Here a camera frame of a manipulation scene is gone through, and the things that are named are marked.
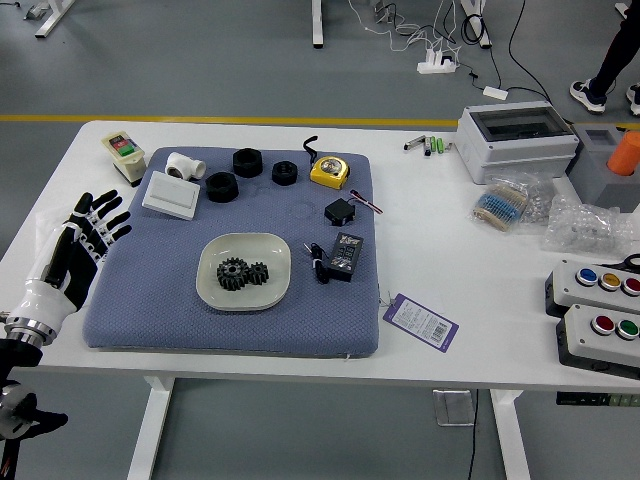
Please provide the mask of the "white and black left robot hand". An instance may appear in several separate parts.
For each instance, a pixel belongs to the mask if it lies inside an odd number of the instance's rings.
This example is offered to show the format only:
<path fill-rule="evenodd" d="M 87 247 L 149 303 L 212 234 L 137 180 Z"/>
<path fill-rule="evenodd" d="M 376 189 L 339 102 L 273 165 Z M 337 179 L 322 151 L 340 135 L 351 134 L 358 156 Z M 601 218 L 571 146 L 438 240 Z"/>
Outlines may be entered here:
<path fill-rule="evenodd" d="M 50 342 L 63 321 L 81 309 L 109 247 L 131 231 L 125 223 L 129 212 L 108 217 L 122 202 L 115 190 L 97 198 L 89 192 L 80 197 L 37 257 L 25 296 L 6 320 L 7 332 L 32 330 Z"/>

